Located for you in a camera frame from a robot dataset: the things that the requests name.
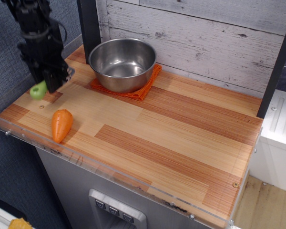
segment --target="metal bowl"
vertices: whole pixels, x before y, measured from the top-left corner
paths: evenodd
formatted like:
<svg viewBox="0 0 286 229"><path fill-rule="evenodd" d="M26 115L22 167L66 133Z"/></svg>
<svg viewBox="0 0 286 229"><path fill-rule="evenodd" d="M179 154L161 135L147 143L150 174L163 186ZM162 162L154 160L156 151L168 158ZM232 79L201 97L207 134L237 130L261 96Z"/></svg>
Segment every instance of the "metal bowl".
<svg viewBox="0 0 286 229"><path fill-rule="evenodd" d="M110 91L129 93L144 87L153 73L156 51L138 39L114 39L96 46L89 65L100 84Z"/></svg>

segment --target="white wooden wall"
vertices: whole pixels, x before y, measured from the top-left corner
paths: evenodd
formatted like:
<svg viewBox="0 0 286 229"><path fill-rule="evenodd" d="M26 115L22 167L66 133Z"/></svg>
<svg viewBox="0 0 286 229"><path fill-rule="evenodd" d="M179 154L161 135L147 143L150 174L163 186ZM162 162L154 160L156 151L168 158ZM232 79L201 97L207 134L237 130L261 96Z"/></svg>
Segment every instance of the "white wooden wall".
<svg viewBox="0 0 286 229"><path fill-rule="evenodd" d="M286 0L97 0L102 42L137 38L163 69L262 97L286 33Z"/></svg>

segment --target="toy kitchen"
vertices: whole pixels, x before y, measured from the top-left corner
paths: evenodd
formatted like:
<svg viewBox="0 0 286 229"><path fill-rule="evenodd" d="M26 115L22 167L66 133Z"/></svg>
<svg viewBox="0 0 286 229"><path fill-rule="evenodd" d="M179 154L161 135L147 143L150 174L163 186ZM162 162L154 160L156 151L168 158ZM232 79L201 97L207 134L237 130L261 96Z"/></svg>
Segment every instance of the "toy kitchen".
<svg viewBox="0 0 286 229"><path fill-rule="evenodd" d="M233 228L286 59L286 2L264 2L78 0L72 78L0 113L0 130L36 147L72 228ZM92 86L89 53L117 38L157 52L141 100ZM73 124L57 143L61 109Z"/></svg>

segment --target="black frame post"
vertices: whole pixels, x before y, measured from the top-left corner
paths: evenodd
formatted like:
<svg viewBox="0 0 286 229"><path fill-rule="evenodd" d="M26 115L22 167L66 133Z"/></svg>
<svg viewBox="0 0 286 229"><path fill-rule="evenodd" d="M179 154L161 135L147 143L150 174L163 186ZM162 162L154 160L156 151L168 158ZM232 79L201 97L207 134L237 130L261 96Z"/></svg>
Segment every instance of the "black frame post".
<svg viewBox="0 0 286 229"><path fill-rule="evenodd" d="M270 80L268 82L263 100L261 102L261 105L259 107L257 117L264 118L266 115L266 112L268 110L268 107L270 105L272 96L276 90L276 85L278 83L278 80L282 74L282 70L284 68L286 62L286 35L282 43L281 50L277 56L277 60L275 63L275 66L273 68L272 74L270 76Z"/></svg>
<svg viewBox="0 0 286 229"><path fill-rule="evenodd" d="M77 0L77 7L81 23L86 63L88 63L90 52L101 43L96 2L95 0Z"/></svg>

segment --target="blue fabric wall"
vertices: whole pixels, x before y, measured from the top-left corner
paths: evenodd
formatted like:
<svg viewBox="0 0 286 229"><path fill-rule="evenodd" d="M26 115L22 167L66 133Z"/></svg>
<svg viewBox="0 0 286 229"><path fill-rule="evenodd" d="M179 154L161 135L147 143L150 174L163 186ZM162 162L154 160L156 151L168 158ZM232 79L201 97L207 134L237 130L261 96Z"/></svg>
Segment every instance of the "blue fabric wall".
<svg viewBox="0 0 286 229"><path fill-rule="evenodd" d="M66 27L70 43L81 34L76 0L52 0L50 6L51 17ZM20 41L20 27L0 1L0 112L34 85L20 59ZM66 228L35 148L1 131L0 199L24 212L37 229Z"/></svg>

